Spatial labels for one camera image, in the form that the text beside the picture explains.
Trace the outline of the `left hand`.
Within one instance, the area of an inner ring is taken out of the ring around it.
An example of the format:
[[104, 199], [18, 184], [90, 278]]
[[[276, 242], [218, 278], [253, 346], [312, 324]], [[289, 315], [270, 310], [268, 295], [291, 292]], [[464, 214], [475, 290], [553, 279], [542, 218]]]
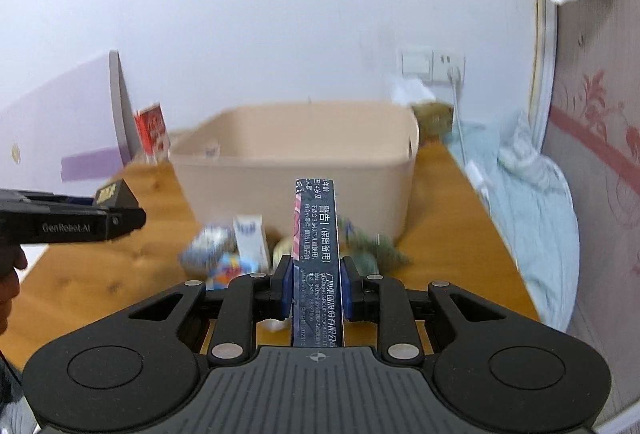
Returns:
[[23, 249], [18, 245], [2, 247], [1, 258], [11, 264], [10, 271], [1, 278], [0, 283], [0, 334], [3, 334], [8, 328], [13, 300], [20, 294], [21, 284], [17, 272], [25, 270], [28, 261]]

